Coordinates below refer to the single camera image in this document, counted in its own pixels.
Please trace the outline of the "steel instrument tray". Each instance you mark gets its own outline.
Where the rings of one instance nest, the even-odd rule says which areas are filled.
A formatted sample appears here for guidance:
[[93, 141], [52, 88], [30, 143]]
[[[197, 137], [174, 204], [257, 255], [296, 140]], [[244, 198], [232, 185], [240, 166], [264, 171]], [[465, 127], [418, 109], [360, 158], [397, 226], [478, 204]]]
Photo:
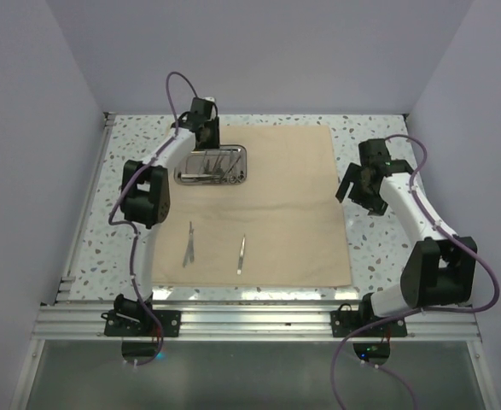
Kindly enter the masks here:
[[[174, 169], [174, 180], [179, 185], [241, 185], [220, 182], [221, 167], [226, 163], [227, 155], [232, 150], [239, 149], [245, 152], [247, 164], [247, 150], [239, 144], [220, 145], [218, 149], [193, 151]], [[248, 164], [246, 171], [246, 178], [242, 184], [247, 180]]]

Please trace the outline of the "beige cloth wrap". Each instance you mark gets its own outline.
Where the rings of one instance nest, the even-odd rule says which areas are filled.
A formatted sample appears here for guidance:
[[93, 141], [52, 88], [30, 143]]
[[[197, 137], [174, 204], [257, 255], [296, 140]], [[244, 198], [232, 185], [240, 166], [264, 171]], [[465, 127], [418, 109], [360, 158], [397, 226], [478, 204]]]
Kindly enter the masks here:
[[[225, 126], [248, 153], [243, 184], [171, 183], [154, 244], [157, 285], [337, 287], [352, 282], [338, 175], [327, 126]], [[183, 267], [189, 223], [195, 261]], [[242, 236], [246, 250], [236, 275]]]

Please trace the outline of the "steel tweezers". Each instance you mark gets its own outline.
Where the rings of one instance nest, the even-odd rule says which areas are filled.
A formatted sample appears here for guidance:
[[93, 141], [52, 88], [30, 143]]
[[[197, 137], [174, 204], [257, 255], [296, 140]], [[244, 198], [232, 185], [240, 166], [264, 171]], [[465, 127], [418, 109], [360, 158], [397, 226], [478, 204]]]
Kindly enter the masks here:
[[237, 276], [242, 275], [242, 267], [243, 267], [243, 262], [244, 262], [245, 250], [246, 250], [246, 234], [243, 234], [241, 247], [240, 247], [239, 255], [238, 255], [238, 260], [237, 260], [237, 269], [236, 269]]

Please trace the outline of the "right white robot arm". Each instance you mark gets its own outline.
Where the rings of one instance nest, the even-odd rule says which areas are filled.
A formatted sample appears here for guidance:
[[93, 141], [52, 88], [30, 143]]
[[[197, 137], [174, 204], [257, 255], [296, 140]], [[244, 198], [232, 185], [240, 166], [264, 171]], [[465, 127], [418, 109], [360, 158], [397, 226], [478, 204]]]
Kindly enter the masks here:
[[392, 317], [413, 308], [458, 305], [469, 300], [477, 250], [471, 237], [460, 237], [431, 206], [413, 167], [394, 159], [384, 138], [358, 146], [359, 162], [347, 167], [336, 199], [348, 198], [371, 215], [392, 209], [412, 251], [399, 282], [365, 295], [358, 305], [358, 328], [376, 335]]

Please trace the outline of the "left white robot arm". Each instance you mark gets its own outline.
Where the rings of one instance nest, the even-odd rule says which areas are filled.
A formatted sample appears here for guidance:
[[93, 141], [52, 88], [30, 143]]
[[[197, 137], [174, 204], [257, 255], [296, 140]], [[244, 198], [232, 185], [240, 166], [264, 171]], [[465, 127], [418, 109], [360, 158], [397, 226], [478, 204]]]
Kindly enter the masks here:
[[174, 168], [194, 151], [220, 144], [218, 106], [212, 97], [195, 97], [190, 109], [175, 118], [166, 137], [142, 159], [123, 167], [121, 194], [115, 207], [135, 233], [130, 254], [131, 290], [128, 299], [145, 302], [153, 295], [151, 269], [138, 265], [137, 243], [142, 232], [152, 236], [170, 211], [169, 178]]

